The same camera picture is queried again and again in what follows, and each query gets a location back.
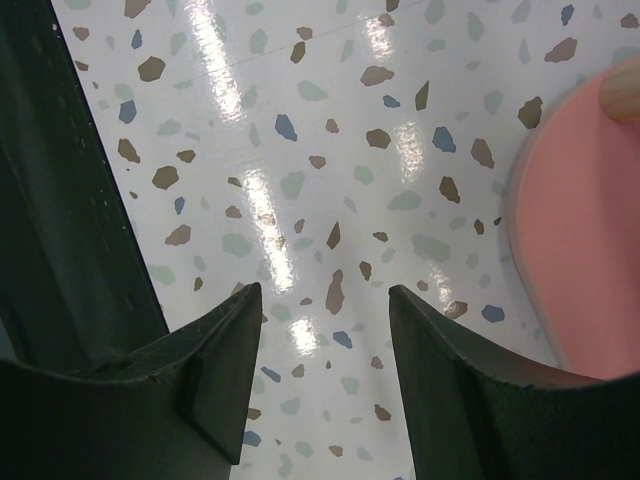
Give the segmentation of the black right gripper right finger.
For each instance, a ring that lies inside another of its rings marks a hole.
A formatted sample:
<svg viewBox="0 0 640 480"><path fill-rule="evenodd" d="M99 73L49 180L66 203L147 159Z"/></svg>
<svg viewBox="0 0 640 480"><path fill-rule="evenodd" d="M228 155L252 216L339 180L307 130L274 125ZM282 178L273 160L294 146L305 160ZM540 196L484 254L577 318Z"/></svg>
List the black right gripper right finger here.
<svg viewBox="0 0 640 480"><path fill-rule="evenodd" d="M420 479L635 479L639 378L599 380L516 354L389 291L396 368Z"/></svg>

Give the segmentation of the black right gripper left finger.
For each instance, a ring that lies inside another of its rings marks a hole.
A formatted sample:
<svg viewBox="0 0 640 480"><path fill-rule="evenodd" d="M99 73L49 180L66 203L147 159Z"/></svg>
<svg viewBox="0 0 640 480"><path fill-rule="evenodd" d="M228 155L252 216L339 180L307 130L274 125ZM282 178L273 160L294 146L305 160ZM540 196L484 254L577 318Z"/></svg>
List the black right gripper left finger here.
<svg viewBox="0 0 640 480"><path fill-rule="evenodd" d="M226 479L240 461L262 289L92 371L1 364L5 479Z"/></svg>

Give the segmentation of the pink three-tier shelf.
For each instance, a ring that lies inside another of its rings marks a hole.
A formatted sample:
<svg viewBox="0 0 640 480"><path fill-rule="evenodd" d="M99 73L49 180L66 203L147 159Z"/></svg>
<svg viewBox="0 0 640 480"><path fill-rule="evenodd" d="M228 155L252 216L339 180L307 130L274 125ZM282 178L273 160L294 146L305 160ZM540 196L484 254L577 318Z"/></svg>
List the pink three-tier shelf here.
<svg viewBox="0 0 640 480"><path fill-rule="evenodd" d="M507 200L512 256L558 357L612 380L639 369L639 61L576 87L526 141Z"/></svg>

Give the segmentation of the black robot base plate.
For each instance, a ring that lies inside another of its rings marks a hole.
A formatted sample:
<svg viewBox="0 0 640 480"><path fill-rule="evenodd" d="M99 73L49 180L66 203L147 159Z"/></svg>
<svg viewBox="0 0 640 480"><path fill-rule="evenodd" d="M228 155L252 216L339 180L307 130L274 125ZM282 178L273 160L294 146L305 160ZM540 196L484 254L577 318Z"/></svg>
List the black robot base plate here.
<svg viewBox="0 0 640 480"><path fill-rule="evenodd" d="M1 5L1 318L18 359L55 372L168 331L48 1Z"/></svg>

